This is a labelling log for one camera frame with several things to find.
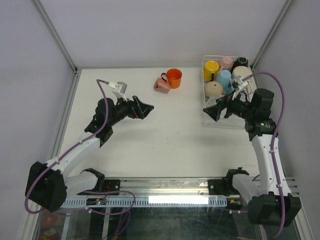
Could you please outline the white light-blue mug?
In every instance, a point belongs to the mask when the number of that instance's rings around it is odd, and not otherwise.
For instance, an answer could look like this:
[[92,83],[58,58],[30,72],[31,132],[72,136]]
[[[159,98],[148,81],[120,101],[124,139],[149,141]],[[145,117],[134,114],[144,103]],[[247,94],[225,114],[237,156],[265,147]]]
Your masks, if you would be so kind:
[[233,90],[231,87],[232,74],[228,70],[222,70],[216,77],[215,81],[220,83],[223,92],[228,95]]

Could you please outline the beige mug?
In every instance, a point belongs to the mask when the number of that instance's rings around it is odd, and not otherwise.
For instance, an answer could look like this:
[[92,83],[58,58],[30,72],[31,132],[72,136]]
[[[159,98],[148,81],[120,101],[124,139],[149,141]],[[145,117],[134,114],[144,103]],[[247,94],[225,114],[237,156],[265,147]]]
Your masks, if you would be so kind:
[[204,87],[204,94],[207,98],[222,97],[224,95],[223,86],[217,81],[210,81]]

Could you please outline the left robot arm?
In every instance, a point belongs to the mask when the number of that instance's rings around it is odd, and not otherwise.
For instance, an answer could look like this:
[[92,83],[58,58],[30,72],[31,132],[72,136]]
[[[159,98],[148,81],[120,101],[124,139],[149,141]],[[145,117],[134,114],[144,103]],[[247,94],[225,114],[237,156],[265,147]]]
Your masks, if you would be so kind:
[[112,136],[113,126],[125,119],[145,119],[154,109],[153,105],[143,103],[137,96],[114,102],[111,98],[98,101],[91,122],[84,129],[74,146],[61,156],[45,163],[35,162],[29,170],[25,189],[25,204],[28,201],[40,205],[51,213],[61,208],[68,197],[89,191],[100,194],[105,188],[105,175],[93,168],[70,176],[85,157],[101,148]]

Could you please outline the yellow mug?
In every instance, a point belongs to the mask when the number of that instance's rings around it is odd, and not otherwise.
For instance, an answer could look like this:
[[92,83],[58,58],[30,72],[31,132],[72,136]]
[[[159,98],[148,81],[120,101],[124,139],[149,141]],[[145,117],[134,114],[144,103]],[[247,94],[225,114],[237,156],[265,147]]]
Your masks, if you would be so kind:
[[207,82],[210,82],[212,80],[212,75],[213,75],[213,79],[215,79],[219,70],[220,70],[220,65],[216,61],[214,60],[207,61],[203,67],[203,79]]

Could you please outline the clear plastic cup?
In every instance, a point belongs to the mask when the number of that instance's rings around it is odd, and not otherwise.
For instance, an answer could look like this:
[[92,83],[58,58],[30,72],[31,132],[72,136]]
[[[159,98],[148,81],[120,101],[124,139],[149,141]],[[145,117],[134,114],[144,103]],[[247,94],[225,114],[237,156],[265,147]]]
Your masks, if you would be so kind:
[[205,102],[205,107],[208,108],[208,107],[211,107],[211,106],[214,106],[217,104],[217,100],[219,99],[220,97],[218,96],[210,96],[207,101]]

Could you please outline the orange mug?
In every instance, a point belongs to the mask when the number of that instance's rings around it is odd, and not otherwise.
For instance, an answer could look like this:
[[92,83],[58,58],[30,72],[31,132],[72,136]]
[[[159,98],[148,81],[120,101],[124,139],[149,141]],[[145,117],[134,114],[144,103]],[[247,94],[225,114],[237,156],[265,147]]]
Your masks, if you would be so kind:
[[182,72],[177,68],[171,68],[166,73],[161,74],[161,78],[169,83],[172,89],[177,89],[181,85]]

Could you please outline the green inside mug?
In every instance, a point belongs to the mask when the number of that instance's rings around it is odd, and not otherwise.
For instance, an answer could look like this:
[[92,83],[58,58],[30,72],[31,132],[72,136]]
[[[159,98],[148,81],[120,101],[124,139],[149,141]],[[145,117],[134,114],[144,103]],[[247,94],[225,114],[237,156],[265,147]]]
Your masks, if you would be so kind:
[[246,66],[237,66],[234,68],[231,74],[231,84],[234,82],[234,78],[240,76],[242,78],[245,78],[249,75],[252,75],[253,72],[249,67]]

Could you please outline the black mug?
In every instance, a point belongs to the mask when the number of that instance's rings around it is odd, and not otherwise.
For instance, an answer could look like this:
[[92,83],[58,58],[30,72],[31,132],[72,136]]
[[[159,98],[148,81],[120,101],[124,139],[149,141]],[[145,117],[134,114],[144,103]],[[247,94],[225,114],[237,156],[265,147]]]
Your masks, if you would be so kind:
[[239,67],[239,66],[248,67],[248,66],[249,66],[249,60],[248,60],[248,58],[243,57],[243,56],[242,56],[242,57],[238,57],[238,58],[234,61],[230,72],[232,73],[232,72],[234,71],[234,69],[235,69],[236,67]]

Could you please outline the pink patterned mug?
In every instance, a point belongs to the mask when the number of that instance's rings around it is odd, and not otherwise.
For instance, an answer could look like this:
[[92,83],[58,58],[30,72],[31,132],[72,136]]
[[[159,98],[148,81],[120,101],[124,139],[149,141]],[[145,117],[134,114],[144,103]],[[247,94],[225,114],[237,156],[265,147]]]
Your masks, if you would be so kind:
[[165,73],[162,73],[160,77],[155,81],[153,88],[161,93],[167,94],[171,90],[171,85]]

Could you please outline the blue mug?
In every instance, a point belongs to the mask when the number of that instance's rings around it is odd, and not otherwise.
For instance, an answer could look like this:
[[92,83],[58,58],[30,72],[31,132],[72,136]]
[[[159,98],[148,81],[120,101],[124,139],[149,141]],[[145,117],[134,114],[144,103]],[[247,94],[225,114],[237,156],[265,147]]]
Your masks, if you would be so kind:
[[227,94],[231,96],[233,99],[236,98],[241,92],[240,86],[232,85],[228,88]]

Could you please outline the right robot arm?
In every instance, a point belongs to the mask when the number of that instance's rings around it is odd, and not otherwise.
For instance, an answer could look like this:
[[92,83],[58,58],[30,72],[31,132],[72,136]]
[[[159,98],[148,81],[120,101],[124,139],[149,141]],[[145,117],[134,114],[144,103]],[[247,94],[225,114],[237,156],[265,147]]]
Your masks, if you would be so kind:
[[216,100],[216,104],[203,109],[214,121],[218,121],[222,111],[224,118],[235,115],[244,119],[245,131],[257,158],[260,185],[257,186],[249,173],[241,167],[229,169],[226,176],[213,185],[213,189],[224,196],[240,194],[247,202],[250,223],[255,225],[288,227],[302,204],[289,188],[280,155],[276,123],[270,118],[274,93],[258,88],[251,100],[240,96],[226,95]]

